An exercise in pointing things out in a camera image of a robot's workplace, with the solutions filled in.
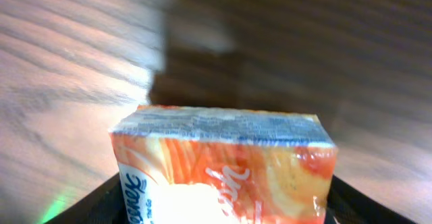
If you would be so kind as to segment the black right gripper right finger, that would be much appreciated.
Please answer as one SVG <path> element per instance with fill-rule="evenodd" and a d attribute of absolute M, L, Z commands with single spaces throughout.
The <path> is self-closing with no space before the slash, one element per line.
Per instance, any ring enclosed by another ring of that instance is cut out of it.
<path fill-rule="evenodd" d="M 327 197 L 324 224 L 415 224 L 374 201 L 335 175 Z"/>

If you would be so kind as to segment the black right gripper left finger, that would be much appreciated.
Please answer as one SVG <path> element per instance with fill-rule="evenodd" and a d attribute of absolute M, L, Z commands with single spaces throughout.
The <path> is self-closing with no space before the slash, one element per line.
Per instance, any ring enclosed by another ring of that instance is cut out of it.
<path fill-rule="evenodd" d="M 53 217 L 46 224 L 127 224 L 119 174 Z"/>

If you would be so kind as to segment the orange tissue pack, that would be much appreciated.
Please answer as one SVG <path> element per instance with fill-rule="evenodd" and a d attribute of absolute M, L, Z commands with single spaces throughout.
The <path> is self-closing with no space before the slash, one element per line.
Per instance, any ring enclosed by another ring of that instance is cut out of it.
<path fill-rule="evenodd" d="M 140 106 L 110 132 L 130 223 L 323 223 L 337 147 L 315 115 Z"/>

